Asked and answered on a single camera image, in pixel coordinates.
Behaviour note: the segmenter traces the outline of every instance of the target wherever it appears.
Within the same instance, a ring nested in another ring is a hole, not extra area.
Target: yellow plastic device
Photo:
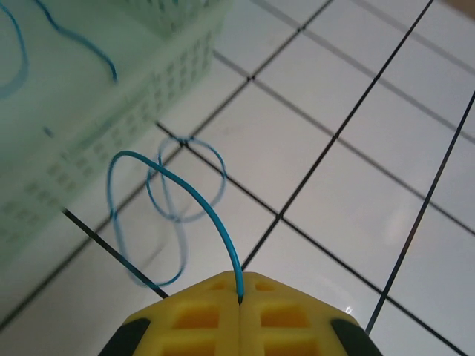
[[[245,272],[224,272],[131,315],[99,356],[381,356],[348,314]]]

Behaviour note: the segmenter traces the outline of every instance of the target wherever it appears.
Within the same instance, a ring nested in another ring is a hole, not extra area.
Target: blue wire
[[[50,14],[50,11],[46,7],[46,5],[43,4],[40,0],[33,0],[33,1],[35,2],[35,4],[37,4],[43,10],[43,12],[46,15],[46,19],[51,23],[51,26],[53,26],[56,31],[61,33],[63,36],[66,36],[69,39],[73,39],[74,41],[76,41],[76,42],[80,43],[81,45],[85,46],[87,49],[89,49],[90,51],[92,51],[96,55],[98,55],[104,62],[106,62],[109,65],[110,69],[111,69],[112,79],[115,82],[117,82],[117,71],[116,71],[115,65],[112,62],[112,60],[104,52],[102,52],[95,44],[93,44],[91,41],[86,39],[84,36],[81,36],[78,33],[75,33],[73,31],[57,24],[56,21],[54,21],[52,15]]]
[[[20,44],[20,50],[22,52],[22,65],[18,73],[10,80],[6,85],[0,86],[0,99],[6,98],[11,94],[15,93],[22,85],[26,82],[28,77],[28,67],[30,63],[28,61],[27,49],[24,45],[24,39],[22,31],[18,22],[15,20],[15,16],[8,10],[8,8],[0,2],[0,9],[10,18],[13,26],[15,27],[16,35],[18,37],[18,42]]]
[[[213,148],[211,148],[211,146],[207,145],[206,143],[201,142],[197,139],[178,139],[178,141],[183,142],[183,143],[195,142],[198,145],[202,145],[203,147],[211,149],[211,151],[213,151],[213,153],[218,157],[222,167],[224,168],[224,162],[221,159],[221,157],[219,156],[219,154],[217,153],[217,151],[214,150]],[[192,188],[187,182],[185,182],[184,180],[182,180],[181,178],[179,178],[178,176],[176,176],[175,174],[168,171],[166,168],[164,168],[162,166],[161,155],[162,155],[163,150],[165,149],[165,147],[167,146],[168,143],[169,143],[169,140],[167,140],[166,142],[164,142],[160,146],[159,154],[158,154],[158,157],[157,157],[159,163],[155,163],[155,162],[151,161],[150,159],[148,159],[147,157],[145,157],[141,154],[138,154],[136,152],[132,152],[132,151],[120,151],[111,160],[111,163],[110,163],[109,168],[108,168],[108,173],[107,173],[107,201],[108,201],[109,209],[111,211],[111,219],[112,219],[112,224],[113,224],[113,227],[114,227],[114,230],[115,230],[115,233],[116,233],[117,245],[119,246],[119,252],[123,255],[123,257],[125,259],[128,260],[128,252],[127,252],[127,248],[125,247],[125,241],[124,241],[124,235],[123,235],[123,232],[122,232],[122,227],[121,227],[121,225],[119,223],[119,220],[117,218],[118,213],[117,213],[117,210],[115,209],[114,199],[112,197],[112,189],[111,189],[111,187],[112,187],[112,172],[113,172],[114,166],[117,163],[117,160],[119,158],[121,158],[123,156],[129,156],[129,157],[138,159],[139,161],[145,163],[153,171],[158,171],[159,174],[162,175],[162,180],[164,180],[165,177],[167,177],[170,180],[172,180],[173,182],[177,183],[182,188],[184,188],[186,191],[188,191],[191,194],[191,196],[198,202],[198,204],[201,205],[201,207],[204,210],[203,214],[208,214],[209,215],[209,217],[212,219],[214,225],[216,226],[219,234],[221,235],[221,237],[223,239],[223,242],[224,242],[224,245],[225,245],[225,247],[228,251],[228,254],[231,258],[232,266],[233,266],[233,269],[234,269],[234,272],[235,272],[237,298],[238,298],[238,301],[240,303],[242,301],[242,298],[243,298],[243,295],[244,295],[243,272],[242,272],[242,269],[240,267],[239,258],[238,258],[238,255],[236,253],[236,250],[235,250],[235,248],[232,244],[231,238],[229,237],[229,234],[226,231],[226,228],[224,227],[224,225],[221,222],[220,218],[214,212],[213,207],[209,203],[207,203],[207,201],[205,201],[204,198],[194,188]],[[223,180],[224,181],[225,181],[225,179],[224,179],[225,177],[226,177],[226,173],[224,172],[223,173]],[[174,222],[174,226],[175,226],[175,230],[177,231],[178,242],[179,242],[179,246],[180,246],[180,259],[181,259],[180,270],[179,270],[178,274],[175,277],[173,277],[171,280],[169,280],[165,283],[161,283],[159,285],[153,284],[153,283],[148,285],[148,287],[150,287],[152,289],[155,289],[158,286],[160,287],[160,286],[164,286],[164,285],[168,285],[170,283],[173,283],[183,273],[183,269],[184,269],[185,264],[186,264],[187,246],[186,246],[186,238],[185,238],[182,223],[185,220],[186,221],[194,221],[193,219],[196,220],[200,216],[203,216],[203,214],[195,214],[195,215],[192,215],[192,216],[186,217],[186,218],[179,217],[177,215],[176,208],[174,207],[174,204],[172,202],[172,199],[170,197],[170,194],[168,192],[168,188],[167,188],[166,184],[163,186],[163,190],[165,192],[166,202],[167,202],[167,206],[168,206],[168,209],[169,209],[170,213],[164,212],[164,210],[159,207],[159,205],[155,202],[154,198],[151,195],[151,189],[150,189],[150,184],[149,184],[150,178],[151,178],[151,172],[149,171],[148,175],[147,175],[148,194],[149,194],[149,196],[150,196],[150,198],[151,198],[151,200],[154,204],[154,207],[160,213],[164,213],[164,216],[168,217],[170,220],[172,220]],[[224,192],[224,189],[221,188],[220,191],[218,192],[217,196],[213,199],[214,203],[219,201],[220,196],[222,196],[223,192]]]

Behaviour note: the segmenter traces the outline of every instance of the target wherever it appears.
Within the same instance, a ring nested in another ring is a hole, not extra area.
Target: tiled floor
[[[151,156],[168,134],[213,145],[230,180],[217,212],[244,268],[351,313],[383,355],[475,355],[475,22],[440,1],[235,0],[215,57],[133,149]],[[216,159],[168,158],[213,197]],[[119,218],[132,262],[164,280],[178,268],[174,229],[136,189],[144,176],[119,167]],[[68,208],[115,248],[103,191],[101,177]],[[186,231],[189,265],[168,294],[231,268],[208,219]],[[3,355],[97,355],[160,299],[65,216],[9,273]]]

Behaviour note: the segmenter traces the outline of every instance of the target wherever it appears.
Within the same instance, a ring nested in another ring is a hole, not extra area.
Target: green plastic basket
[[[157,49],[140,65],[129,65],[119,77],[119,84],[108,85],[94,96],[96,101],[79,102],[77,107],[85,107],[84,111],[71,109],[65,111],[67,115],[41,118],[39,108],[39,118],[18,124],[33,130],[47,120],[57,138],[32,133],[22,138],[21,154],[2,157],[0,268],[103,172],[117,151],[142,136],[209,71],[214,40],[231,4],[230,0],[95,2],[84,5],[78,0],[78,6],[92,6],[92,10],[98,7],[105,16],[113,10],[125,13],[124,19],[130,19],[130,23],[124,24],[128,26],[124,30],[135,28],[134,23],[141,28],[145,25],[157,35]]]

